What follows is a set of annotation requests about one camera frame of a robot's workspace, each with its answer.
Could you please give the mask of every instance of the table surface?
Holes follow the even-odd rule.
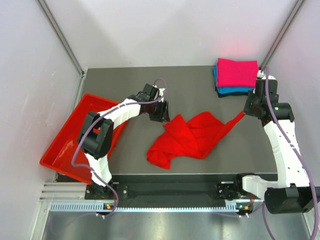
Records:
[[[246,96],[218,98],[215,92],[212,66],[166,66],[90,68],[82,95],[98,95],[122,102],[142,91],[145,84],[157,78],[167,82],[169,115],[181,114],[186,121],[209,111],[226,123],[243,110]],[[170,170],[150,164],[146,152],[164,132],[163,123],[141,115],[129,120],[117,147],[109,158],[112,174],[228,174],[276,173],[271,145],[261,122],[245,116],[203,160],[177,157]]]
[[[50,212],[42,240],[270,240],[262,211],[249,218],[213,213],[121,212],[102,220],[83,212]],[[302,214],[275,214],[267,211],[275,239],[309,239]]]

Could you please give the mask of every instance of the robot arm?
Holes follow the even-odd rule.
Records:
[[[271,143],[278,181],[266,181],[250,173],[238,174],[235,179],[237,191],[243,195],[252,193],[264,200],[272,214],[308,212],[313,207],[312,194],[307,173],[292,150],[296,148],[300,152],[292,109],[288,103],[279,103],[278,82],[275,79],[269,80],[267,93],[265,84],[265,80],[257,80],[255,90],[249,92],[243,111],[246,115],[261,120]],[[291,144],[288,144],[278,126],[273,122],[266,94],[269,94],[274,113]],[[319,187],[316,187],[316,191],[319,196]]]
[[[154,103],[148,104],[148,102],[160,98],[164,94],[164,88],[157,88],[146,84],[143,91],[140,91],[137,95],[131,95],[125,99],[122,103],[114,106],[106,111],[98,113],[89,112],[84,124],[82,126],[81,133],[78,138],[78,143],[82,139],[82,136],[89,128],[89,126],[101,115],[109,112],[94,128],[99,129],[96,133],[94,130],[88,134],[82,144],[82,150],[88,159],[89,165],[95,173],[101,177],[104,182],[109,183],[112,179],[112,175],[108,166],[108,151],[111,148],[113,130],[124,123],[125,121],[137,117],[143,113],[148,113],[150,120],[157,122],[169,122],[168,102],[163,98]],[[92,185],[95,189],[102,193],[105,193],[108,189],[106,185],[101,182],[94,174],[92,174]]]

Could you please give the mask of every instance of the red plastic bin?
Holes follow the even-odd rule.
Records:
[[[118,104],[116,101],[92,94],[85,94],[41,158],[40,164],[80,182],[91,184],[91,172],[88,168],[73,167],[71,165],[71,159],[78,146],[78,136],[87,113],[91,111],[105,111]],[[108,152],[108,157],[116,147],[117,141],[127,123],[128,122],[124,122],[113,131],[112,144]],[[89,164],[83,151],[79,152],[75,162],[77,164]]]

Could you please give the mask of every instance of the red cloth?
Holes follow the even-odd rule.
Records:
[[[219,58],[217,63],[217,87],[256,87],[257,61],[232,61]]]
[[[244,115],[240,112],[224,124],[208,111],[198,114],[187,123],[178,114],[164,125],[165,132],[147,151],[147,160],[160,168],[170,169],[171,159],[178,156],[204,159]]]

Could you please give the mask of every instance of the white enclosure wall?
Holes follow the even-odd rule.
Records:
[[[306,1],[269,64],[293,108],[300,151],[320,186],[320,1]]]
[[[40,158],[70,114],[80,76],[35,0],[0,8],[0,239],[22,240],[55,174]]]
[[[262,62],[292,0],[46,0],[84,68]]]

